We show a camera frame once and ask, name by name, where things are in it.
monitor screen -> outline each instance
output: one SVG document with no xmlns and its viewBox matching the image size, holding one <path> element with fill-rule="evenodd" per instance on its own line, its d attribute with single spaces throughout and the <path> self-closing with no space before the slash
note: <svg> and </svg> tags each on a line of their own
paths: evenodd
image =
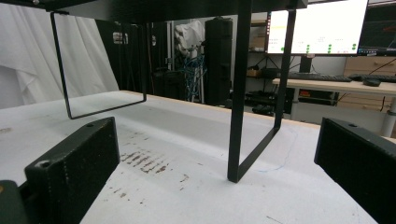
<svg viewBox="0 0 396 224">
<path fill-rule="evenodd" d="M 291 53 L 356 55 L 366 8 L 367 0 L 347 0 L 298 9 Z M 283 53 L 287 24 L 287 11 L 268 13 L 266 53 Z"/>
<path fill-rule="evenodd" d="M 358 54 L 386 55 L 392 51 L 396 52 L 396 2 L 370 4 L 361 31 Z"/>
</svg>

keyboard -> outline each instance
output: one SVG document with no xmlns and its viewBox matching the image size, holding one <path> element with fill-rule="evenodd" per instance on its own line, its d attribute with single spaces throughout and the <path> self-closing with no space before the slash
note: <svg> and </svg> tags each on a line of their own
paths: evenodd
<svg viewBox="0 0 396 224">
<path fill-rule="evenodd" d="M 312 74 L 312 73 L 290 73 L 289 79 L 313 80 L 313 81 L 334 81 L 334 82 L 350 82 L 347 77 L 333 77 L 328 75 Z"/>
<path fill-rule="evenodd" d="M 380 80 L 382 82 L 396 83 L 396 76 L 352 74 L 349 75 L 348 78 L 354 81 L 363 81 L 364 79 L 371 78 Z"/>
</svg>

black tower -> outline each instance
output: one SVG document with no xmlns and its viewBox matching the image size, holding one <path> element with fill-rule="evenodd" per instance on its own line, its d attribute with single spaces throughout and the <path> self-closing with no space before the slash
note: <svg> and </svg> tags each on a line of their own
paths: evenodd
<svg viewBox="0 0 396 224">
<path fill-rule="evenodd" d="M 205 22 L 205 102 L 224 105 L 230 98 L 233 21 L 216 17 Z"/>
</svg>

white table surface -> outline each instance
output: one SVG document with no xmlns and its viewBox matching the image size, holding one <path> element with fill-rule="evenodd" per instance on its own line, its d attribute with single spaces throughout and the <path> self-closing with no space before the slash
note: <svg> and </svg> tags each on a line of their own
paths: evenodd
<svg viewBox="0 0 396 224">
<path fill-rule="evenodd" d="M 273 84 L 278 85 L 280 79 L 273 80 Z M 363 85 L 362 82 L 330 82 L 330 81 L 312 81 L 288 79 L 289 88 L 302 88 L 316 91 L 340 91 L 358 94 L 375 94 L 396 97 L 396 83 L 381 82 L 379 87 L 369 87 Z"/>
<path fill-rule="evenodd" d="M 73 99 L 80 111 L 140 99 L 125 92 Z M 159 97 L 70 120 L 64 101 L 0 110 L 0 179 L 84 124 L 115 117 L 121 162 L 82 223 L 375 223 L 314 164 L 318 126 L 284 120 L 238 183 L 227 180 L 230 111 Z M 245 157 L 273 126 L 246 114 Z"/>
</svg>

screw hole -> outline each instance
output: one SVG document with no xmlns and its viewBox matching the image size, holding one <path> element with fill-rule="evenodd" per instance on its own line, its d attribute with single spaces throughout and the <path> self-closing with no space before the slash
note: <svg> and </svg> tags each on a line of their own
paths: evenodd
<svg viewBox="0 0 396 224">
<path fill-rule="evenodd" d="M 50 161 L 40 161 L 37 163 L 36 166 L 41 167 L 41 168 L 47 168 L 50 166 Z"/>
</svg>

